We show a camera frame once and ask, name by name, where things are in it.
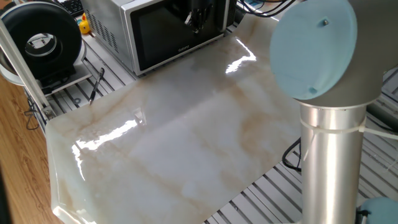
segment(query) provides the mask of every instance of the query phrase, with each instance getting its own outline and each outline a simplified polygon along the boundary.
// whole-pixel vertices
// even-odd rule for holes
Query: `white strap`
[[[319,128],[319,127],[314,127],[314,126],[312,126],[312,125],[306,123],[306,122],[303,121],[302,119],[300,119],[300,122],[301,122],[306,128],[311,129],[311,130],[313,131],[313,135],[312,135],[312,137],[311,137],[310,145],[308,146],[308,150],[306,151],[306,153],[305,153],[305,155],[304,155],[304,158],[303,158],[304,161],[306,160],[306,158],[307,158],[307,156],[308,156],[308,153],[309,153],[309,151],[310,151],[310,149],[311,149],[311,145],[312,145],[312,142],[313,142],[313,140],[314,140],[314,138],[315,138],[315,135],[318,134],[318,133],[346,134],[346,133],[352,133],[352,132],[355,132],[355,131],[359,131],[359,132],[361,132],[361,133],[367,132],[367,133],[375,134],[375,135],[382,136],[382,137],[385,137],[385,138],[391,138],[391,139],[398,140],[398,135],[385,133],[385,132],[383,132],[383,131],[376,131],[376,130],[373,130],[373,129],[370,129],[370,128],[365,127],[366,117],[365,117],[365,119],[363,120],[363,122],[361,123],[361,125],[359,125],[358,127],[349,128],[349,129],[341,129],[341,130],[331,130],[331,129],[323,129],[323,128]]]

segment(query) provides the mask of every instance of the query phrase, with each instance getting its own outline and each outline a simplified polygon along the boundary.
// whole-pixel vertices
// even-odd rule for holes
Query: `silver metal cylinder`
[[[345,130],[364,121],[366,106],[337,110],[302,104],[300,115],[313,127]],[[322,133],[302,125],[301,137],[302,155],[308,150],[302,164],[302,223],[353,224],[363,133]]]

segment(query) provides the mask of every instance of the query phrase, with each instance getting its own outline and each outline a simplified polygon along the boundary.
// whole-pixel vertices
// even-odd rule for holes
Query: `metal bracket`
[[[43,114],[45,115],[45,118],[47,121],[54,119],[57,115],[55,115],[54,111],[50,106],[45,107],[42,109]]]

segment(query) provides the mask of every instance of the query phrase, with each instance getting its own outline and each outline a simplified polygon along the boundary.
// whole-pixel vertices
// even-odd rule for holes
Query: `power cord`
[[[286,157],[287,157],[287,155],[288,155],[297,145],[298,145],[298,149],[299,149],[299,151],[300,151],[300,154],[299,154],[299,156],[298,156],[298,163],[297,163],[297,166],[293,166],[293,165],[291,165],[291,164],[287,161]],[[298,172],[301,172],[301,168],[299,168],[300,160],[301,160],[301,138],[299,138],[297,141],[295,141],[295,142],[285,151],[284,155],[282,156],[282,163],[283,163],[286,167],[288,167],[288,168],[290,168],[290,169],[293,169],[293,170],[296,170],[296,171],[298,171]]]
[[[35,103],[34,103],[34,101],[33,101],[31,96],[28,96],[27,103],[29,105],[29,110],[24,112],[24,115],[26,117],[29,117],[29,119],[26,122],[26,129],[28,129],[29,131],[33,131],[33,130],[36,130],[37,128],[39,128],[39,125],[37,125],[37,127],[35,127],[35,128],[30,128],[29,127],[30,121],[31,121],[32,117],[34,116],[34,113],[37,112],[37,110],[35,110],[35,108],[34,108]]]
[[[277,12],[275,12],[275,13],[272,13],[272,14],[269,14],[269,13],[271,13],[271,12],[274,12],[275,10],[277,10],[278,8],[280,8],[283,4],[285,4],[285,2],[287,2],[288,0],[281,0],[281,1],[266,1],[266,0],[264,0],[264,1],[262,1],[263,2],[263,5],[264,5],[264,3],[278,3],[279,2],[279,4],[275,7],[275,8],[273,8],[273,9],[271,9],[271,10],[268,10],[268,11],[265,11],[265,12],[256,12],[256,9],[255,8],[253,8],[252,6],[250,6],[250,5],[248,5],[244,0],[239,0],[239,2],[243,5],[243,7],[245,8],[245,9],[247,9],[248,10],[248,14],[252,14],[252,15],[255,15],[255,16],[258,16],[258,17],[262,17],[262,18],[270,18],[270,17],[272,17],[272,16],[276,16],[276,15],[278,15],[279,13],[281,13],[282,11],[284,11],[285,9],[287,9],[291,4],[293,4],[296,0],[290,0],[290,2],[289,3],[287,3],[284,7],[282,7],[281,9],[279,9]]]

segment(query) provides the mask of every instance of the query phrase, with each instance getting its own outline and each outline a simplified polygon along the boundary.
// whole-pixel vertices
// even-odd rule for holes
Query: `light blue joint cap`
[[[271,38],[271,70],[289,96],[309,100],[330,90],[346,71],[357,38],[347,0],[308,0],[289,9]]]

